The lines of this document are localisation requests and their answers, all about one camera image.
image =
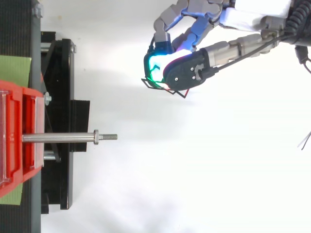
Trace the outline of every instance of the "white wall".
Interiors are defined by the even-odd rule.
[[[43,31],[78,47],[89,130],[118,133],[74,158],[74,203],[43,233],[311,232],[311,75],[294,48],[228,68],[186,100],[147,89],[153,21],[174,0],[42,0]],[[172,37],[193,20],[175,29]],[[216,29],[203,46],[245,35]]]

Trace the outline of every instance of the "black metal bracket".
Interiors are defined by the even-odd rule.
[[[69,39],[56,41],[55,33],[51,32],[41,32],[41,41],[51,44],[47,53],[41,53],[43,83],[52,97],[46,106],[46,131],[86,133],[90,101],[74,100],[73,42]],[[46,144],[45,150],[56,151],[59,160],[45,161],[42,168],[42,214],[49,213],[49,204],[60,204],[62,210],[71,207],[73,152],[86,151],[86,143]]]

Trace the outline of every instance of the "green tape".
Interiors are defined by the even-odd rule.
[[[0,80],[28,87],[30,72],[30,57],[0,56]],[[0,198],[0,204],[20,205],[23,184],[6,196]]]
[[[0,80],[28,87],[30,57],[0,56]]]
[[[16,189],[0,198],[0,205],[20,205],[23,183],[20,183]]]

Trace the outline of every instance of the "metal rod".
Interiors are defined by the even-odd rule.
[[[34,133],[24,134],[24,143],[79,143],[94,142],[98,144],[100,140],[117,140],[117,134],[99,134],[98,130],[94,133]]]
[[[49,51],[50,46],[51,43],[41,43],[41,52],[47,53]]]
[[[44,152],[44,160],[56,160],[55,154],[53,151],[47,150]]]

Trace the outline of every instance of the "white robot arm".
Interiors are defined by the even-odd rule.
[[[171,42],[168,31],[184,16],[196,21]],[[196,51],[218,25],[257,33]],[[305,64],[309,61],[306,46],[311,46],[311,0],[178,0],[161,14],[154,28],[143,81],[149,88],[181,95],[179,91],[201,85],[224,68],[269,53],[279,42],[299,46],[297,55]],[[183,56],[180,52],[185,50],[189,53]]]

